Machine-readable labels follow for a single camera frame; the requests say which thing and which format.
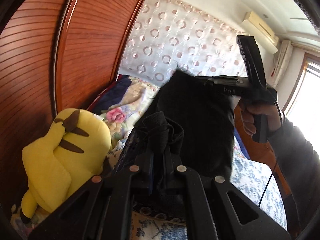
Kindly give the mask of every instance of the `plush toy ear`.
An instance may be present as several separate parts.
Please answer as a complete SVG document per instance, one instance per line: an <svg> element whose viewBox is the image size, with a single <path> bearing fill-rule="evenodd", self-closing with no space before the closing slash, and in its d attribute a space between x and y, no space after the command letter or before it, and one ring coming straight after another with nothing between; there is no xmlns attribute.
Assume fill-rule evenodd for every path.
<svg viewBox="0 0 320 240"><path fill-rule="evenodd" d="M80 110L77 109L73 111L72 114L63 121L62 126L66 128L66 132L71 132L77 127L79 121L79 114Z"/></svg>
<svg viewBox="0 0 320 240"><path fill-rule="evenodd" d="M62 122L50 127L46 136L39 138L22 150L22 160L29 181L41 201L54 211L66 199L71 176L55 158L53 151L59 145L65 128Z"/></svg>

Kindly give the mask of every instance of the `window frame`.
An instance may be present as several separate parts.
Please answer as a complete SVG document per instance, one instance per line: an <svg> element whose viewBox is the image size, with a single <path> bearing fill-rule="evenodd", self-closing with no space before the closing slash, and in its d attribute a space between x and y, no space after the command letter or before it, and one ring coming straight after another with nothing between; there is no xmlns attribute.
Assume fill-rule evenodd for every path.
<svg viewBox="0 0 320 240"><path fill-rule="evenodd" d="M285 115L288 115L290 113L290 111L293 109L293 107L296 103L297 96L300 92L301 86L303 84L304 78L307 73L307 68L308 68L308 64L309 64L308 59L314 60L315 62L318 62L320 64L320 57L317 57L317 56L309 54L309 53L304 54L302 65L301 65L297 80L292 88L292 91L290 93L289 98L287 99L286 103L284 104L284 107L282 108L282 112Z"/></svg>

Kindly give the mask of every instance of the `pink flower pattern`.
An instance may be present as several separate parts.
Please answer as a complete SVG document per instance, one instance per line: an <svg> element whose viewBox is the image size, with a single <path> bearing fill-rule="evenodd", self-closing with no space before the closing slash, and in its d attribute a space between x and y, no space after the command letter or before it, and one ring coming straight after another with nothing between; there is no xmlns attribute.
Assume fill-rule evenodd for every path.
<svg viewBox="0 0 320 240"><path fill-rule="evenodd" d="M107 112L106 118L108 119L108 122L123 123L125 120L125 114L122 112L120 107L117 107Z"/></svg>

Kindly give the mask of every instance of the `person's arm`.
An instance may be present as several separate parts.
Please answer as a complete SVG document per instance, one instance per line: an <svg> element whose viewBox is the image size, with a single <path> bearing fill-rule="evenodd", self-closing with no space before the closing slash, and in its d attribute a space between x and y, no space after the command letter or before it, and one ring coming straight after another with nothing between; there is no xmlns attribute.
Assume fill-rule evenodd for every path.
<svg viewBox="0 0 320 240"><path fill-rule="evenodd" d="M298 127L283 116L283 126L276 106L247 106L239 102L247 134L255 133L253 114L266 114L268 140L278 158L296 203L301 229L304 229L320 205L320 160Z"/></svg>

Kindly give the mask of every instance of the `white wall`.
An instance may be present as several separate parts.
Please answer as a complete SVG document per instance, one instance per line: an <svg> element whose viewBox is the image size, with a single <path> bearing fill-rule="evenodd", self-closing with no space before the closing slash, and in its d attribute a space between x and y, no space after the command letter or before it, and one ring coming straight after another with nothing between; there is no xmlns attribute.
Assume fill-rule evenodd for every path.
<svg viewBox="0 0 320 240"><path fill-rule="evenodd" d="M240 0L182 0L193 6L206 11L207 13L224 21L231 27L244 31L239 25L244 20L244 16L251 9ZM268 53L262 46L259 46L266 79L271 75L273 70L273 54Z"/></svg>
<svg viewBox="0 0 320 240"><path fill-rule="evenodd" d="M287 70L285 71L283 78L280 80L278 86L276 87L280 109L284 107L284 104L287 102L291 94L294 84L298 78L305 52L306 51L304 51L303 49L293 49ZM308 51L308 53L320 57L319 54L316 54L314 52Z"/></svg>

